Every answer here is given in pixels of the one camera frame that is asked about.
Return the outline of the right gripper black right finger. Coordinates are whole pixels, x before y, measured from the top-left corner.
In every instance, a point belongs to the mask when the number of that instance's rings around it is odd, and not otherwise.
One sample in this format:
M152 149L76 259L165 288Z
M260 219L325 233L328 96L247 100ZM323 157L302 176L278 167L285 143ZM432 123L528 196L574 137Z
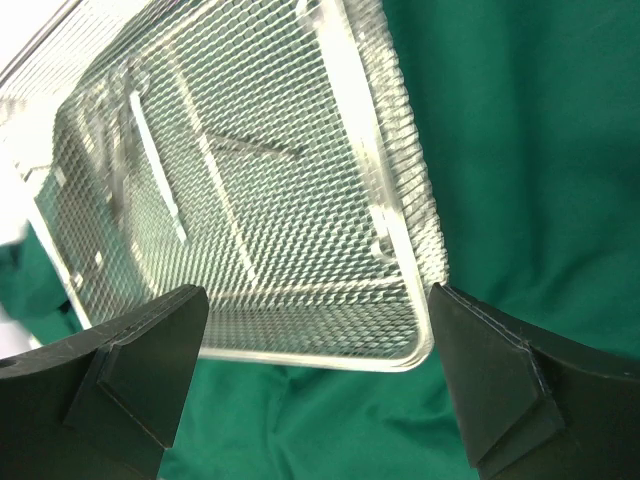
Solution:
M639 362L436 284L428 299L469 464L482 479L636 479Z

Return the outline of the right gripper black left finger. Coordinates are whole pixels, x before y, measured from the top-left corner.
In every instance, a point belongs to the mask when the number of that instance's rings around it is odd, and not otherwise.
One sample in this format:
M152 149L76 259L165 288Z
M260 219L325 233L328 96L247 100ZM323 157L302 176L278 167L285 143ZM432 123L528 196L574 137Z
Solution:
M1 361L4 479L154 479L171 449L208 318L184 285Z

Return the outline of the steel forceps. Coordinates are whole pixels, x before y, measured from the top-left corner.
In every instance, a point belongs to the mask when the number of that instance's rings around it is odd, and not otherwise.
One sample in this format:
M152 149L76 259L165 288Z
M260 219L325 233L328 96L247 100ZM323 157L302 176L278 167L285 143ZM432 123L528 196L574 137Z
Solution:
M158 191L171 217L172 225L178 240L185 244L187 242L187 233L180 218L178 205L175 201L170 184L166 177L162 166L161 158L153 140L146 117L141 103L141 94L137 90L133 90L129 94L130 108L135 119L137 129L143 145L143 150L151 167L152 175L158 187Z

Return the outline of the green surgical drape cloth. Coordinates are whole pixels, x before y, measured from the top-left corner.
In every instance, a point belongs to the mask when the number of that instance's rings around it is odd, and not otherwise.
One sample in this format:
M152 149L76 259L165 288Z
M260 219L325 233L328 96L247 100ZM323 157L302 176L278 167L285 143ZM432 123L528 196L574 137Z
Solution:
M383 5L451 283L639 357L639 5ZM201 360L164 479L474 479L442 363L378 374Z

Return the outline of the wire mesh instrument tray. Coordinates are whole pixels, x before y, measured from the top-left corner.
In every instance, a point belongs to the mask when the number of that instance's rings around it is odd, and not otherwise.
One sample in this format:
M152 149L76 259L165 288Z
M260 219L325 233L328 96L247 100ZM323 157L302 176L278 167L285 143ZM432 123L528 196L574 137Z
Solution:
M78 127L80 91L130 55L185 244L134 117L122 229ZM62 1L1 70L1 146L85 328L193 284L204 357L400 372L433 349L447 253L378 1Z

